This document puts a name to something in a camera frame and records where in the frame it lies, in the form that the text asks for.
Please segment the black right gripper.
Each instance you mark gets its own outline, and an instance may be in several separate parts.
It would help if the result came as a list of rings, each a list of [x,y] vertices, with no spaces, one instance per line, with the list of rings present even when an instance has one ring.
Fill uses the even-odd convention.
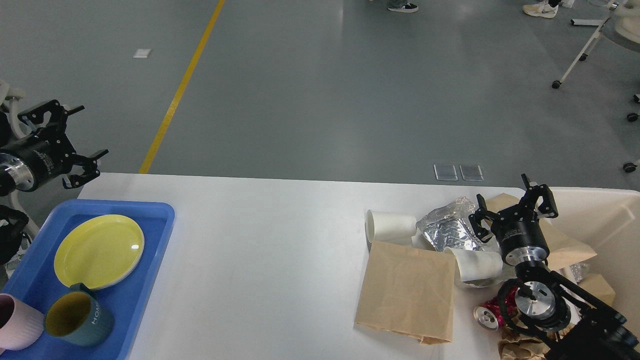
[[[525,173],[521,174],[521,178],[525,193],[518,203],[505,209],[504,215],[489,210],[482,194],[476,195],[478,207],[469,215],[474,235],[483,244],[495,237],[502,260],[507,265],[546,261],[550,250],[539,219],[555,219],[559,216],[550,187],[531,182]],[[483,221],[492,222],[489,229],[482,225]]]

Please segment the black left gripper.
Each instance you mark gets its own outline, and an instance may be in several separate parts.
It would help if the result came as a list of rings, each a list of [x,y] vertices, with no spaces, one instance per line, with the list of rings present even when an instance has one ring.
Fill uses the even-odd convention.
[[[31,136],[43,131],[48,139],[67,141],[67,123],[70,116],[85,109],[84,105],[68,107],[52,99],[17,114],[17,141],[0,150],[0,192],[34,192],[39,187],[62,175],[62,187],[78,189],[101,175],[99,160],[109,153],[101,149],[90,156],[78,153],[57,153],[47,141]],[[80,167],[82,173],[72,173]]]

